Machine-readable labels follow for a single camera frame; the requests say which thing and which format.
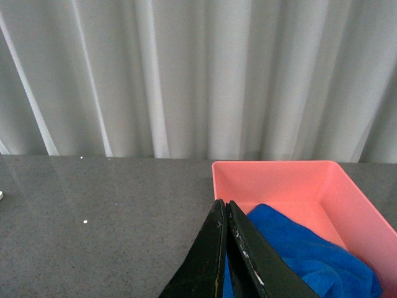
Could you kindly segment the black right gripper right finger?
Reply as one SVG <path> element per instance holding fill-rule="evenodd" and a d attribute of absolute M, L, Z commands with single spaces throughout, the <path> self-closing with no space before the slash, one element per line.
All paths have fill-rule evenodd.
<path fill-rule="evenodd" d="M 226 213 L 226 249 L 234 297 L 318 297 L 288 267 L 237 203 L 227 203 Z"/>

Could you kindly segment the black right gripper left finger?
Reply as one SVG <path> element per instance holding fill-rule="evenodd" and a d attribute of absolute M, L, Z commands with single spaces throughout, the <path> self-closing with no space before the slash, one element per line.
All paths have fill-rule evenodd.
<path fill-rule="evenodd" d="M 226 258 L 226 208 L 215 200 L 184 262 L 160 297 L 222 297 Z"/>

